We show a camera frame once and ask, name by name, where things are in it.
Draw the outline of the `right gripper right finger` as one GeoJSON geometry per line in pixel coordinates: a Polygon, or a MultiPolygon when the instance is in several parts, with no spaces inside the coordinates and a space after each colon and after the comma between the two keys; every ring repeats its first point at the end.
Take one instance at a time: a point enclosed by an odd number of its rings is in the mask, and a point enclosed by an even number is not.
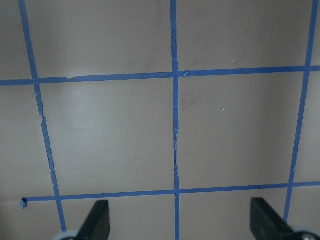
{"type": "Polygon", "coordinates": [[[316,240],[318,235],[295,230],[262,197],[250,200],[250,231],[256,240],[316,240]]]}

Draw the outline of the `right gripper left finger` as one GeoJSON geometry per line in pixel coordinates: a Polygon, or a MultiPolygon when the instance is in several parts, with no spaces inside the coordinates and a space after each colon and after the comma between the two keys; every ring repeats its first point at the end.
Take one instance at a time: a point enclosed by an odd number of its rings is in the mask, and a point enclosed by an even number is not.
{"type": "Polygon", "coordinates": [[[111,232],[108,200],[98,200],[93,205],[79,230],[64,231],[54,240],[108,240],[111,232]]]}

